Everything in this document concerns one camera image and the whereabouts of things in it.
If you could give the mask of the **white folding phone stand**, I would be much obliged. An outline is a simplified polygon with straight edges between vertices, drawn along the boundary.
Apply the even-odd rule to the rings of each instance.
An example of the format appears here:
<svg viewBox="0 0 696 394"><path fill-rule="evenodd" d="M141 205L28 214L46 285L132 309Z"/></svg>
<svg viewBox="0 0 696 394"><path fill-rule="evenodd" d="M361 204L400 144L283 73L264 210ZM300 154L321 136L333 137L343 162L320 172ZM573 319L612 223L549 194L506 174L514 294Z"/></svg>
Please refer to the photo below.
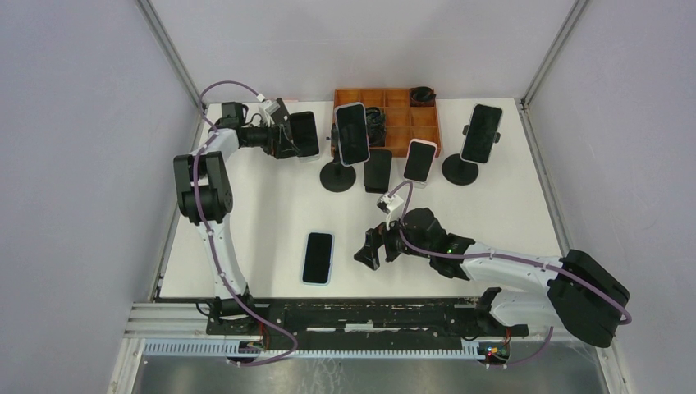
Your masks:
<svg viewBox="0 0 696 394"><path fill-rule="evenodd" d="M312 156L304 156L304 157L298 157L298 160L300 163L310 163L316 160L320 159L320 155L312 155Z"/></svg>

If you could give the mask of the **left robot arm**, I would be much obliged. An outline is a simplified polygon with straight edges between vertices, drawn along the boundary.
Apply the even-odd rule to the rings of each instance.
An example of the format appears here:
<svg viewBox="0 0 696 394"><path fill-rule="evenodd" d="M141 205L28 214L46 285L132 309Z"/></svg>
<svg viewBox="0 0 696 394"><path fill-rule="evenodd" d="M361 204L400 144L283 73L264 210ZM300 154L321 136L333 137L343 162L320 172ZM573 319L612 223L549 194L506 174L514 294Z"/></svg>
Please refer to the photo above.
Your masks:
<svg viewBox="0 0 696 394"><path fill-rule="evenodd" d="M260 148L274 158L296 154L290 113L282 99L261 101L256 125L248 122L248 111L243 103L223 103L206 140L173 160L178 208L195 226L213 271L214 299L208 316L214 322L225 319L242 335L256 328L258 313L232 240L233 194L226 161L241 148Z"/></svg>

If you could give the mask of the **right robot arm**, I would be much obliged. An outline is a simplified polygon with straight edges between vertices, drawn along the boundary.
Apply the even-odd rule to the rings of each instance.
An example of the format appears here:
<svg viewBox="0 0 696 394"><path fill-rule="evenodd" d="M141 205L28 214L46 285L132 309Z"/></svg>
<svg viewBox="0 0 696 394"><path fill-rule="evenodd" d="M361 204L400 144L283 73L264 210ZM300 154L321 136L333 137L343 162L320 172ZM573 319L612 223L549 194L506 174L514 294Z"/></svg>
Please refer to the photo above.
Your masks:
<svg viewBox="0 0 696 394"><path fill-rule="evenodd" d="M626 309L630 292L582 250L562 257L495 250L446 231L429 208L368 229L354 259L377 270L380 249L388 262L418 256L444 277L491 283L474 312L474 325L485 335L517 325L562 327L586 344L607 348L616 329L632 321Z"/></svg>

